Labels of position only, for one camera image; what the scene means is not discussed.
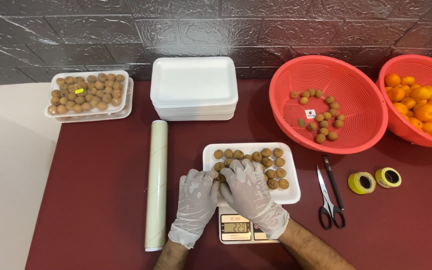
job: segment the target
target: black pen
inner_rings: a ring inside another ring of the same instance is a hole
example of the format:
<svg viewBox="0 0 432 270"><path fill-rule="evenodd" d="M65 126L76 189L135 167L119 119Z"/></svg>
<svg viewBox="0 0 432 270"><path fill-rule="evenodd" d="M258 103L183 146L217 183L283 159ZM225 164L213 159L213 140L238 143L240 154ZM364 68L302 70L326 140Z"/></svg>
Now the black pen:
<svg viewBox="0 0 432 270"><path fill-rule="evenodd" d="M336 185L335 177L333 175L333 171L331 170L331 166L329 166L328 156L323 155L322 161L326 166L326 172L328 173L329 182L331 183L331 187L333 187L334 196L336 197L336 202L339 209L344 210L343 202L341 201L341 196L339 196L338 186Z"/></svg>

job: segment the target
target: forearm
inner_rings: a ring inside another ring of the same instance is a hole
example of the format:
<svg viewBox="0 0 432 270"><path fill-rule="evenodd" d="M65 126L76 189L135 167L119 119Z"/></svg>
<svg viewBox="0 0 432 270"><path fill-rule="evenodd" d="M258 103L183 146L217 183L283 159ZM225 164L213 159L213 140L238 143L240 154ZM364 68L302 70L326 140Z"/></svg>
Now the forearm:
<svg viewBox="0 0 432 270"><path fill-rule="evenodd" d="M153 270L182 270L188 252L182 244L168 240Z"/></svg>
<svg viewBox="0 0 432 270"><path fill-rule="evenodd" d="M336 250L291 218L279 237L305 270L354 270Z"/></svg>

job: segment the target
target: scale display reading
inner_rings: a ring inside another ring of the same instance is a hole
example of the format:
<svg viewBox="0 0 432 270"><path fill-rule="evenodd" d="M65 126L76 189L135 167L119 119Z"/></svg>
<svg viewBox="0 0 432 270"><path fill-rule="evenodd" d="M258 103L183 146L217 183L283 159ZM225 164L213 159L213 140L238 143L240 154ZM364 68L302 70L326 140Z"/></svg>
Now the scale display reading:
<svg viewBox="0 0 432 270"><path fill-rule="evenodd" d="M224 223L225 233L245 233L246 231L246 223Z"/></svg>

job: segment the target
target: white latex glove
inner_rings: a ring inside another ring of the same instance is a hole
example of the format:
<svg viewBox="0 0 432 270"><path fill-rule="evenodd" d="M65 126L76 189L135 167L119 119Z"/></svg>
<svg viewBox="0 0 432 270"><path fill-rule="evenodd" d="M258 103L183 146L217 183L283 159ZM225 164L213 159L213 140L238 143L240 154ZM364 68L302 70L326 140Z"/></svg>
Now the white latex glove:
<svg viewBox="0 0 432 270"><path fill-rule="evenodd" d="M278 239L290 220L289 213L273 201L260 163L249 159L233 160L221 174L227 183L221 183L221 195L239 215L256 224L269 240Z"/></svg>
<svg viewBox="0 0 432 270"><path fill-rule="evenodd" d="M179 179L179 201L176 220L168 237L187 249L195 246L208 221L218 206L219 181L215 171L190 169L188 175Z"/></svg>

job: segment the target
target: scissors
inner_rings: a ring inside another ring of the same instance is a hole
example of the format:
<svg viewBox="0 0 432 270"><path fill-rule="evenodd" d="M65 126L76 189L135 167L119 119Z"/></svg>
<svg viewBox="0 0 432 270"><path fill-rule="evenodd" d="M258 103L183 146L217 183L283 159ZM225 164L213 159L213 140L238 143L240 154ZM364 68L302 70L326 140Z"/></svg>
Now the scissors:
<svg viewBox="0 0 432 270"><path fill-rule="evenodd" d="M321 226L326 230L329 230L331 229L331 227L333 227L333 222L336 227L338 227L339 229L343 229L344 227L346 227L346 220L344 218L343 212L341 211L341 209L339 209L338 206L333 205L329 200L325 181L323 181L323 177L321 176L321 171L319 170L318 165L316 165L316 169L318 170L319 186L321 187L322 198L324 199L324 205L319 208L319 222L321 223ZM338 221L335 218L336 213L338 213L339 217L341 218L340 224L338 224ZM324 223L323 215L326 215L328 217L329 224Z"/></svg>

